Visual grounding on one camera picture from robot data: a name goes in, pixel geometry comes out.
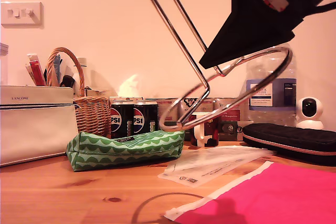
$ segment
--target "wicker basket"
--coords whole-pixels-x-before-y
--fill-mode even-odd
[[[110,133],[110,110],[109,101],[105,97],[86,97],[85,96],[85,80],[82,67],[76,56],[67,48],[55,48],[49,56],[47,63],[47,83],[48,86],[58,86],[56,73],[54,69],[55,56],[65,52],[75,63],[79,72],[79,98],[74,98],[73,101],[80,106],[81,112],[76,110],[76,120],[78,131],[93,133],[100,136],[106,136]]]

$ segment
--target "metal rod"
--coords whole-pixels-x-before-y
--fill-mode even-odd
[[[182,50],[183,54],[186,56],[189,64],[192,66],[192,68],[194,69],[194,71],[196,72],[198,78],[200,79],[201,83],[203,84],[203,86],[205,87],[205,89],[209,89],[210,90],[210,85],[209,83],[206,81],[206,78],[204,77],[203,73],[201,72],[200,68],[198,67],[198,65],[196,64],[195,60],[193,59],[193,57],[191,56],[191,54],[189,53],[188,49],[186,48],[186,46],[184,45],[184,43],[182,42],[181,38],[179,37],[179,35],[177,34],[175,28],[173,27],[172,23],[170,22],[170,20],[168,19],[168,17],[166,16],[165,12],[163,11],[162,7],[160,6],[160,4],[158,3],[157,0],[151,0],[151,2],[153,3],[154,7],[156,8],[157,12],[159,13],[159,15],[161,16],[162,20],[164,21],[164,23],[166,24],[167,28],[169,29],[169,31],[171,32],[171,34],[173,35],[175,41],[177,42],[177,44],[179,45],[180,49]]]
[[[186,21],[186,23],[188,24],[190,30],[193,32],[197,42],[199,43],[199,45],[201,46],[201,48],[203,49],[203,51],[205,52],[206,50],[208,50],[208,47],[206,46],[206,44],[204,43],[204,40],[201,38],[199,32],[197,31],[194,23],[192,22],[192,20],[190,19],[188,13],[186,12],[186,10],[184,9],[182,3],[180,0],[174,0],[174,3],[176,4],[178,10],[180,11],[180,13],[182,14],[184,20]],[[221,69],[219,68],[219,66],[214,66],[214,69],[216,70],[217,73],[219,73],[222,77],[224,77],[225,75],[223,74],[223,72],[221,71]]]
[[[286,54],[283,62],[277,67],[277,69],[274,70],[273,73],[271,73],[270,75],[268,75],[266,78],[264,78],[259,84],[257,84],[256,86],[254,86],[252,89],[247,90],[245,93],[243,93],[242,95],[240,95],[239,97],[236,98],[236,100],[231,103],[231,104],[227,104],[227,105],[223,105],[220,108],[218,108],[217,110],[214,110],[213,112],[202,116],[201,118],[195,119],[193,121],[187,122],[185,124],[182,125],[173,125],[173,126],[166,126],[164,124],[164,121],[166,119],[166,117],[169,115],[169,113],[177,107],[177,105],[188,95],[190,95],[192,92],[194,92],[195,90],[197,90],[199,87],[201,87],[200,84],[196,85],[195,87],[193,87],[192,89],[190,89],[188,92],[186,92],[182,97],[178,98],[171,106],[169,109],[167,109],[163,115],[160,118],[160,128],[164,131],[181,131],[181,130],[187,130],[190,128],[193,128],[194,126],[204,123],[208,120],[211,120],[213,118],[216,118],[218,116],[220,116],[222,113],[224,113],[225,111],[228,111],[230,109],[232,109],[233,107],[239,105],[240,103],[244,102],[245,100],[249,99],[250,97],[252,97],[252,95],[254,95],[256,92],[258,92],[258,90],[260,90],[261,88],[265,87],[267,84],[271,83],[273,80],[275,80],[286,68],[287,66],[290,64],[291,60],[292,60],[292,50],[287,48],[287,47],[272,47],[269,49],[265,49],[261,52],[258,52],[256,54],[253,54],[251,56],[248,57],[241,57],[239,58],[234,64],[228,66],[225,68],[224,74],[228,74],[230,71],[232,71],[235,67],[246,63],[250,60],[253,60],[255,58],[264,56],[264,55],[268,55],[268,54],[273,54],[275,52],[283,52]],[[211,81],[213,79],[215,79],[216,77],[218,77],[219,74],[214,74],[211,77],[209,77],[207,79],[207,81]]]

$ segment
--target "chrome ring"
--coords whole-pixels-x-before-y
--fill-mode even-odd
[[[249,99],[250,97],[252,97],[252,95],[254,95],[255,93],[257,93],[261,88],[265,87],[267,84],[271,83],[272,81],[274,81],[286,68],[287,66],[290,64],[292,57],[293,57],[293,53],[292,50],[290,48],[287,47],[271,47],[265,50],[262,50],[260,52],[257,52],[256,54],[253,54],[251,56],[247,56],[247,57],[241,57],[238,60],[236,60],[236,62],[234,62],[232,65],[229,65],[227,67],[225,67],[222,72],[227,75],[229,72],[231,72],[235,67],[246,63],[250,60],[253,60],[255,58],[264,56],[264,55],[268,55],[268,54],[273,54],[275,52],[284,52],[286,54],[286,57],[284,58],[283,62],[277,67],[276,70],[274,70],[273,73],[271,73],[270,75],[268,75],[266,78],[264,78],[259,84],[257,84],[256,86],[254,86],[252,89],[246,91],[245,93],[243,93],[242,95],[240,95],[239,97],[237,97],[237,99],[232,102],[231,104],[227,104],[227,105],[223,105],[220,108],[218,108],[217,110],[214,110],[213,112],[202,116],[201,118],[195,119],[193,121],[190,122],[183,122],[181,119],[185,118],[185,116],[187,114],[190,114],[190,110],[191,108],[186,111],[177,121],[176,125],[172,125],[172,126],[167,126],[164,124],[165,119],[167,118],[167,116],[169,115],[169,113],[175,109],[178,104],[185,99],[188,95],[190,95],[191,93],[193,93],[195,90],[197,90],[198,88],[200,88],[201,86],[203,86],[201,83],[196,85],[194,88],[190,89],[187,93],[185,93],[182,97],[179,97],[161,116],[160,121],[159,121],[159,125],[160,125],[160,129],[164,130],[164,131],[168,131],[168,132],[172,132],[172,131],[183,131],[183,130],[188,130],[190,128],[195,127],[196,125],[199,125],[201,123],[204,123],[208,120],[211,120],[213,118],[216,118],[218,116],[220,116],[222,113],[232,109],[233,107],[241,104],[242,102],[244,102],[245,100]],[[215,79],[216,77],[220,76],[219,73],[212,75],[211,77],[209,77],[207,79],[207,81],[211,81],[213,79]]]

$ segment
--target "pink envelope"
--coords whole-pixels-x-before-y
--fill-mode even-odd
[[[185,224],[334,224],[336,173],[265,162],[165,216]]]

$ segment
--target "wooden table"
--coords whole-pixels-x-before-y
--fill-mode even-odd
[[[221,142],[239,145],[241,142]],[[193,149],[189,142],[184,148]],[[194,202],[262,165],[273,162],[328,170],[283,157],[260,158],[197,188],[159,179],[168,162],[73,172],[66,156],[1,169],[1,224],[172,223],[165,211]]]

